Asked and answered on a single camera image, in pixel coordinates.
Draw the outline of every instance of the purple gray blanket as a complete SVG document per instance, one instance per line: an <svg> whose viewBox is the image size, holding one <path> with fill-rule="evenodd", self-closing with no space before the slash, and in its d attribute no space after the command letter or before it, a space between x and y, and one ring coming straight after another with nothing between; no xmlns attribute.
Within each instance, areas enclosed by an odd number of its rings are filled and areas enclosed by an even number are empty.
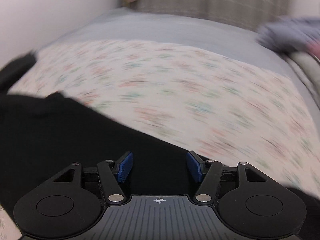
<svg viewBox="0 0 320 240"><path fill-rule="evenodd" d="M308 44L320 41L320 18L281 18L258 29L257 42L278 53L308 51Z"/></svg>

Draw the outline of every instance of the gray bedsheet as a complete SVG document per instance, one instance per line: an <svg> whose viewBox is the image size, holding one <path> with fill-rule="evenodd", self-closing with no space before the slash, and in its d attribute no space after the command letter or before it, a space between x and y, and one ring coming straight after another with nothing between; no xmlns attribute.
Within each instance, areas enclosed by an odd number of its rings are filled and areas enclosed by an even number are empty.
<svg viewBox="0 0 320 240"><path fill-rule="evenodd" d="M303 96L320 131L320 110L311 94L290 68L274 52L259 45L257 33L209 20L136 13L121 8L96 18L87 26L57 41L75 42L100 39L171 42L206 49L289 77Z"/></svg>

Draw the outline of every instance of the floral bedsheet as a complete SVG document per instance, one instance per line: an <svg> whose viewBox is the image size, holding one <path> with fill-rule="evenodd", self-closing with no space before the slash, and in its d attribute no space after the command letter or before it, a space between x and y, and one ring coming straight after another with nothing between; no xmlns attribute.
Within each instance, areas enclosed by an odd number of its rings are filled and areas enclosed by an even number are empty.
<svg viewBox="0 0 320 240"><path fill-rule="evenodd" d="M151 41L53 44L10 90L55 91L225 165L249 162L320 196L320 142L290 79L202 49Z"/></svg>

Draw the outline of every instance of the gray ribbed plate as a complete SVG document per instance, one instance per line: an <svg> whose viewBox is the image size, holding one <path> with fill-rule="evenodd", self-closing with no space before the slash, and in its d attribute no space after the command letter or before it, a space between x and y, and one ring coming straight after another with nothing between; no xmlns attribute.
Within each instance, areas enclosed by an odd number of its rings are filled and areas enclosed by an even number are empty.
<svg viewBox="0 0 320 240"><path fill-rule="evenodd" d="M125 205L108 207L94 227L70 239L249 240L223 225L212 208L192 204L187 196L133 196Z"/></svg>

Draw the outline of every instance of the crosshair symbol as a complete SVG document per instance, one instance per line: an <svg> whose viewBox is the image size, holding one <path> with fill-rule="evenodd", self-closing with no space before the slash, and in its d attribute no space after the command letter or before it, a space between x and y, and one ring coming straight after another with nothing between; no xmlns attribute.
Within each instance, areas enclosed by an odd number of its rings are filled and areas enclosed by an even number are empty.
<svg viewBox="0 0 320 240"><path fill-rule="evenodd" d="M159 197L159 198L155 199L154 201L156 201L157 203L160 204L160 203L162 203L162 202L165 201L165 200Z"/></svg>

